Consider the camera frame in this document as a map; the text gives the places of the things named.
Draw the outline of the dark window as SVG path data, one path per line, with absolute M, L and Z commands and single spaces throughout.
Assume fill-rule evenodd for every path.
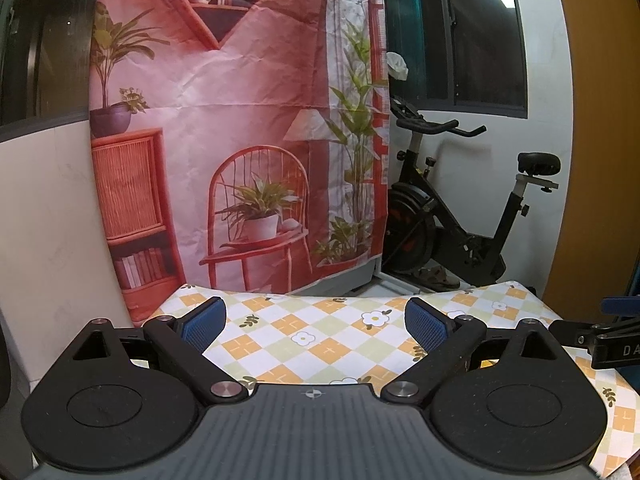
M 390 82 L 419 110 L 527 115 L 518 0 L 385 0 L 387 49 L 408 66 Z

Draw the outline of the wooden orange door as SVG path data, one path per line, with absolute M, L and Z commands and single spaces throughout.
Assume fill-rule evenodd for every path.
M 602 320 L 639 255 L 639 1 L 562 0 L 572 61 L 570 182 L 544 302 Z

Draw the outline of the checkered floral tablecloth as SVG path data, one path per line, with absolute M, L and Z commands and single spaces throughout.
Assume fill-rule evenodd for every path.
M 180 318 L 213 296 L 224 300 L 227 321 L 204 356 L 250 391 L 256 382 L 360 382 L 379 393 L 426 356 L 405 328 L 409 296 L 296 297 L 183 285 L 151 316 Z M 469 314 L 488 327 L 512 328 L 522 318 L 548 326 L 560 318 L 518 282 L 420 297 L 450 318 Z M 584 350 L 566 351 L 606 406 L 608 423 L 591 466 L 607 477 L 639 453 L 639 396 L 615 370 L 593 370 Z

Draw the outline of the red printed backdrop cloth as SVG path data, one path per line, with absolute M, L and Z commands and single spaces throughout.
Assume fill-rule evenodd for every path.
M 383 248 L 384 0 L 98 0 L 90 128 L 134 324 L 182 285 L 288 294 Z

